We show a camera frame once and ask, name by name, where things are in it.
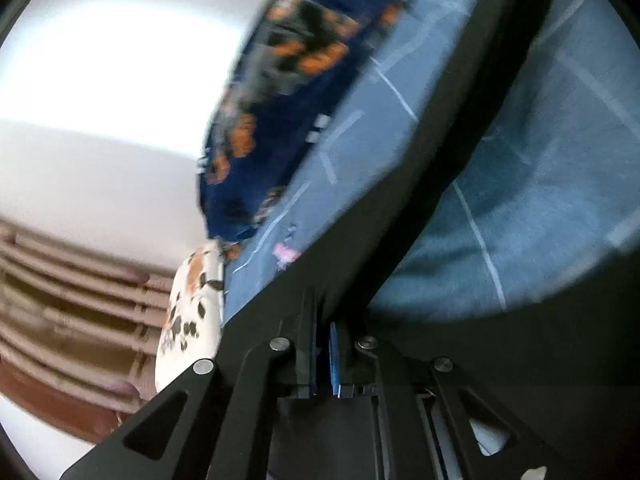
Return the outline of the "blue checked bed sheet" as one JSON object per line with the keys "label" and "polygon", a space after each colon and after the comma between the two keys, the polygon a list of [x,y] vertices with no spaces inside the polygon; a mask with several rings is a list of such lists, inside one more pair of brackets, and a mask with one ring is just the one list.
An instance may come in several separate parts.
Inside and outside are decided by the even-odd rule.
{"label": "blue checked bed sheet", "polygon": [[[475,0],[418,0],[226,273],[235,315],[405,151]],[[506,312],[639,243],[639,48],[608,0],[553,0],[518,79],[373,299],[403,318]]]}

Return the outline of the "navy dog print blanket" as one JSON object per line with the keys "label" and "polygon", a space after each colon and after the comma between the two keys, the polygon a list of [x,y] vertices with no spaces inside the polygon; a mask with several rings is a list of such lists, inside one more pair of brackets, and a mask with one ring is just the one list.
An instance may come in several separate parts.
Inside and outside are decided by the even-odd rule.
{"label": "navy dog print blanket", "polygon": [[373,52],[414,0],[268,0],[198,162],[206,234],[252,237]]}

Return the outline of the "white floral quilt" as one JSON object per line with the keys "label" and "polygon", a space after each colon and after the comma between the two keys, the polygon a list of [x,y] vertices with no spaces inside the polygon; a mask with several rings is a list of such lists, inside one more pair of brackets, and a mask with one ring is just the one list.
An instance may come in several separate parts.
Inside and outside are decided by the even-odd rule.
{"label": "white floral quilt", "polygon": [[154,382],[162,391],[200,359],[213,359],[224,319],[224,257],[209,240],[181,263],[172,282],[160,330]]}

